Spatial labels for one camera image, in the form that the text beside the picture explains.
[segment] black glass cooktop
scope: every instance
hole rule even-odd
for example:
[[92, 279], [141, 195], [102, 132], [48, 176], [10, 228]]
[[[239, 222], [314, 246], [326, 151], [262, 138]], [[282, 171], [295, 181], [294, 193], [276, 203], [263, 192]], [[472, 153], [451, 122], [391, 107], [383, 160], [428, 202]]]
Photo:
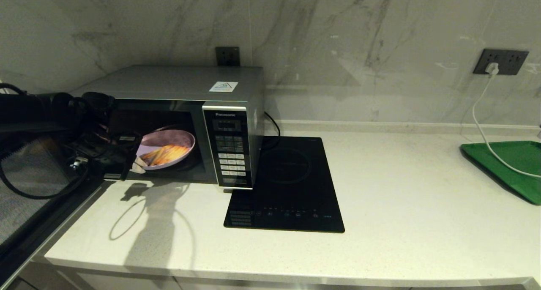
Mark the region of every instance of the black glass cooktop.
[[321, 138], [265, 137], [253, 190], [234, 190], [224, 226], [343, 233]]

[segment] marble backsplash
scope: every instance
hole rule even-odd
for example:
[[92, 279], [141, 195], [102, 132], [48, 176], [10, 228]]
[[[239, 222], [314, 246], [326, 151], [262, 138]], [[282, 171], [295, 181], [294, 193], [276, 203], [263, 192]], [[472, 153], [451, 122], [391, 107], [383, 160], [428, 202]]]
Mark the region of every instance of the marble backsplash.
[[69, 91], [133, 64], [263, 66], [278, 119], [471, 123], [484, 48], [526, 49], [479, 120], [535, 126], [541, 0], [0, 0], [0, 79]]

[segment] microwave oven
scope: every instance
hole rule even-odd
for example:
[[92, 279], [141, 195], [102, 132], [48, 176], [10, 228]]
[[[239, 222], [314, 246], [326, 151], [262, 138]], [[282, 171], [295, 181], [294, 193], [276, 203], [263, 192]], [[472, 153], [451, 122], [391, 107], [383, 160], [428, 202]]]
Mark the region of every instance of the microwave oven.
[[[85, 92], [114, 97], [110, 132], [141, 136], [137, 155], [150, 164], [144, 174], [111, 167], [106, 180], [160, 178], [253, 188], [264, 132], [261, 67], [130, 66], [72, 94]], [[177, 145], [180, 160], [155, 159], [166, 145]], [[153, 152], [158, 155], [150, 162]]]

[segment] black wall socket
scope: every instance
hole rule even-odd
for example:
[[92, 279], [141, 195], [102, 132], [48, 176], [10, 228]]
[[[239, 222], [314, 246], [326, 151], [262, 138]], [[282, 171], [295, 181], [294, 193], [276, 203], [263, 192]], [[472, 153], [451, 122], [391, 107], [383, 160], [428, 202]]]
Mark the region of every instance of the black wall socket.
[[218, 66], [240, 66], [240, 49], [238, 47], [216, 47]]
[[498, 63], [498, 74], [515, 76], [528, 56], [528, 51], [485, 49], [473, 70], [474, 74], [487, 74], [489, 63]]

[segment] fries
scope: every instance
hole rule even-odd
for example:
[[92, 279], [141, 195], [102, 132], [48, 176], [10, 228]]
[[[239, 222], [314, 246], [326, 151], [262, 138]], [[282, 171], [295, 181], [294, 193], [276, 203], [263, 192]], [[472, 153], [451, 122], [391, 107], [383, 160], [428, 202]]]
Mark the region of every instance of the fries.
[[170, 163], [171, 161], [182, 157], [182, 155], [184, 155], [188, 150], [189, 148], [182, 147], [180, 145], [168, 144], [155, 151], [141, 155], [141, 159], [143, 159], [148, 166], [152, 167], [155, 165]]

